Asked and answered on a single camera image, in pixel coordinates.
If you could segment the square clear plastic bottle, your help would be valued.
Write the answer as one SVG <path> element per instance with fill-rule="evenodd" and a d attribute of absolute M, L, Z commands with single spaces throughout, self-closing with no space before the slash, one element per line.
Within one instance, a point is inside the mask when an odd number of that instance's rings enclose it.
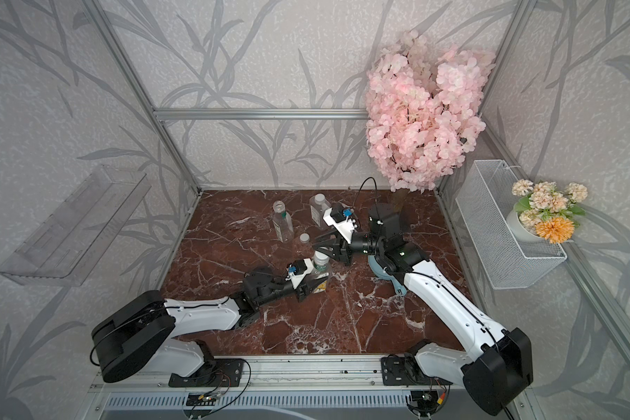
<path fill-rule="evenodd" d="M 324 229 L 326 223 L 324 222 L 325 211 L 331 207 L 329 201 L 327 201 L 324 194 L 315 194 L 310 199 L 311 219 L 319 229 Z"/>

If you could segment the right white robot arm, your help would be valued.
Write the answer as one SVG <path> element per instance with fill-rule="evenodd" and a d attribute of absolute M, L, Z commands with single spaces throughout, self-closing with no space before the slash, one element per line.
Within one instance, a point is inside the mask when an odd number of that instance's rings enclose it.
<path fill-rule="evenodd" d="M 532 384 L 529 337 L 519 328 L 506 329 L 467 299 L 418 245 L 405 239 L 402 217 L 391 205 L 371 206 L 367 232 L 360 231 L 353 210 L 339 203 L 321 219 L 330 232 L 314 241 L 316 251 L 345 265 L 351 265 L 355 255 L 367 256 L 376 276 L 419 297 L 462 346 L 418 346 L 400 358 L 403 376 L 390 376 L 386 384 L 443 380 L 465 388 L 490 416 L 505 411 Z"/>

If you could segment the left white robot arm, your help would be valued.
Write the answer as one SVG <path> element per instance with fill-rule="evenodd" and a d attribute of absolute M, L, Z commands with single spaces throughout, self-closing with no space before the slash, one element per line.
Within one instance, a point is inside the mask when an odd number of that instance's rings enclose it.
<path fill-rule="evenodd" d="M 234 331 L 251 326 L 261 309 L 280 299 L 297 301 L 313 294 L 329 278 L 306 258 L 291 264 L 285 275 L 269 267 L 245 274 L 242 287 L 227 297 L 182 301 L 147 290 L 92 331 L 90 362 L 105 383 L 119 383 L 137 373 L 168 374 L 173 388 L 238 385 L 243 363 L 217 359 L 203 341 L 183 337 L 206 331 Z"/>

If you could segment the blue dustpan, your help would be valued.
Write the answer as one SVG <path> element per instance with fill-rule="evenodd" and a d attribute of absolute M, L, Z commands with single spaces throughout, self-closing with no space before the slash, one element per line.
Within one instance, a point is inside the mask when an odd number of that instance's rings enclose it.
<path fill-rule="evenodd" d="M 394 276 L 391 276 L 390 274 L 388 274 L 376 261 L 375 256 L 369 256 L 367 257 L 367 262 L 368 265 L 372 271 L 372 273 L 374 273 L 374 276 L 376 276 L 376 278 L 379 278 L 381 280 L 386 280 L 392 283 L 394 289 L 395 289 L 395 294 L 398 296 L 405 296 L 408 292 L 407 288 L 402 285 Z"/>

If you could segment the pink artificial blossom tree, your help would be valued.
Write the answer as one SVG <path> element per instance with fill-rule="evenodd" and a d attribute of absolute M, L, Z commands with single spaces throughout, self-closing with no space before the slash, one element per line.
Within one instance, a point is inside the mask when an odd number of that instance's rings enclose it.
<path fill-rule="evenodd" d="M 393 192 L 424 192 L 450 176 L 486 129 L 479 115 L 494 52 L 436 49 L 402 33 L 367 71 L 367 153 Z"/>

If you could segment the potted pastel flower bouquet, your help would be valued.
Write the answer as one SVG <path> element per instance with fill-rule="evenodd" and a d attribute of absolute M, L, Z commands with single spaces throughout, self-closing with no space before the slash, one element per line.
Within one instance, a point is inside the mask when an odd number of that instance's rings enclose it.
<path fill-rule="evenodd" d="M 589 196 L 583 184 L 569 183 L 559 190 L 556 182 L 517 180 L 512 195 L 518 198 L 507 216 L 516 239 L 525 243 L 563 244 L 579 226 L 575 217 L 585 215 L 580 206 Z"/>

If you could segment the clear acrylic wall shelf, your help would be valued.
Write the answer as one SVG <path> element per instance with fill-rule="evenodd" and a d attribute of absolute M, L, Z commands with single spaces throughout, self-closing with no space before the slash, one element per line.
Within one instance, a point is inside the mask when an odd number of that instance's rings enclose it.
<path fill-rule="evenodd" d="M 82 285 L 150 188 L 143 171 L 100 164 L 0 264 L 0 275 L 19 285 Z"/>

